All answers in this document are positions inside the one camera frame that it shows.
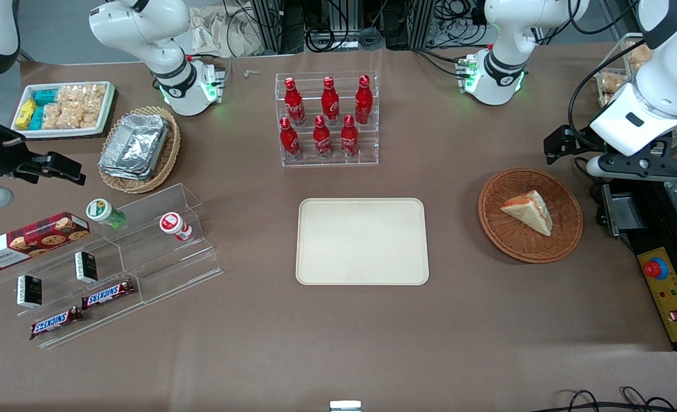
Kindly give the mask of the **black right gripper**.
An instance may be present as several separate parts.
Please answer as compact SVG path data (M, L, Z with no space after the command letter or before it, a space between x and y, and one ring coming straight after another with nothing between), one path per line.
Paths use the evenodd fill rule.
M24 180L38 180L43 176L42 167L35 162L38 156L27 149L22 134L0 125L0 176L12 176ZM45 169L58 173L58 179L79 186L85 184L86 175L81 164L58 152L45 154Z

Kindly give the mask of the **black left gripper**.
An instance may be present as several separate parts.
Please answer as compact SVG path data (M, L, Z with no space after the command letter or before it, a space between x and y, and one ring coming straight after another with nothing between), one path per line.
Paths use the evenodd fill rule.
M605 152L606 143L590 127L573 130L563 125L562 133L551 133L543 141L545 161L550 166L565 156L577 156L584 152Z

